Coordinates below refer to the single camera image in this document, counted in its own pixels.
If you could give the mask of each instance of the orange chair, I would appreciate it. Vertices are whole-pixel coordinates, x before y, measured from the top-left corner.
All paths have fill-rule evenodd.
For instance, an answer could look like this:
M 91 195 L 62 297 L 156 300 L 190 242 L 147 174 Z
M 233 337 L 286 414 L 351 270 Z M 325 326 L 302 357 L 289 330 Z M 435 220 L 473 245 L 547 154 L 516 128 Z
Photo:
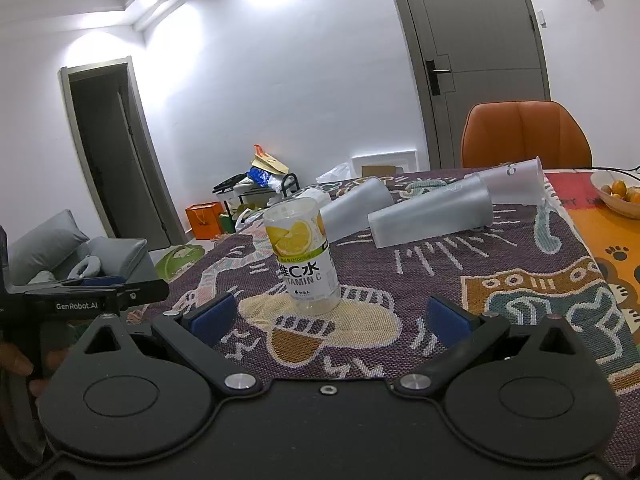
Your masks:
M 460 146 L 463 168 L 488 168 L 536 156 L 546 170 L 591 167 L 584 133 L 558 103 L 513 101 L 471 108 Z

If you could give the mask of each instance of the lemon slice graphic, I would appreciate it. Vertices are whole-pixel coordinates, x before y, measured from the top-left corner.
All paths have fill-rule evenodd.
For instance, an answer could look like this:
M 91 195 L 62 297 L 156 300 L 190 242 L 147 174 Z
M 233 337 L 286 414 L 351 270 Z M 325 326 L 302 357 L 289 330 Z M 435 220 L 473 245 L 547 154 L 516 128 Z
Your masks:
M 282 256 L 300 256 L 308 250 L 312 240 L 313 234 L 309 225 L 302 220 L 296 220 L 289 232 L 277 241 L 275 247 Z
M 269 241 L 271 242 L 271 245 L 277 244 L 278 241 L 283 236 L 286 236 L 288 232 L 289 231 L 287 231 L 286 229 L 283 229 L 282 227 L 267 225 L 267 234 L 269 235 Z

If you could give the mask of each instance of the fruit bowl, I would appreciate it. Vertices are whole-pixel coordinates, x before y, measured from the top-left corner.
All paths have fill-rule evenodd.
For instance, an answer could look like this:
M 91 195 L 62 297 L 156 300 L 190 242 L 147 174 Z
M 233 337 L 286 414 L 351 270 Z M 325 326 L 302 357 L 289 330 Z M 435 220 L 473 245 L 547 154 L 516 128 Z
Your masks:
M 633 187 L 640 192 L 640 180 L 636 180 L 624 173 L 613 170 L 600 170 L 591 175 L 591 185 L 610 209 L 628 218 L 640 219 L 640 204 L 615 198 L 600 189 L 604 185 L 611 186 L 616 180 L 622 180 L 628 188 Z

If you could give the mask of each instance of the finger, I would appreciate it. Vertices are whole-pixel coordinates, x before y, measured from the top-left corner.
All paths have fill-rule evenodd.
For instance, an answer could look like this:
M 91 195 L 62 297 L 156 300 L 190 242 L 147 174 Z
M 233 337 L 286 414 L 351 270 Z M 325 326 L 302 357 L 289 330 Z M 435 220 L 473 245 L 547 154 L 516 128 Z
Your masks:
M 44 359 L 47 368 L 50 368 L 51 370 L 57 370 L 58 368 L 60 368 L 62 361 L 65 360 L 68 353 L 69 348 L 48 352 L 47 356 Z
M 34 379 L 29 383 L 29 391 L 32 396 L 39 397 L 42 395 L 48 384 L 48 379 Z
M 25 377 L 33 372 L 33 364 L 12 343 L 0 343 L 0 368 Z

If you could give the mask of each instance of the plastic bottle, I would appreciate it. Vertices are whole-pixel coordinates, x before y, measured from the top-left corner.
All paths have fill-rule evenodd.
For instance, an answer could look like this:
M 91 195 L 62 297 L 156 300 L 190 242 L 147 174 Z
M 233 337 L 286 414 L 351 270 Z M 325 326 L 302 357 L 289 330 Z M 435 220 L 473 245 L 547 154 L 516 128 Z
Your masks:
M 334 309 L 340 303 L 340 285 L 318 202 L 287 200 L 267 209 L 263 219 L 296 310 L 318 316 Z

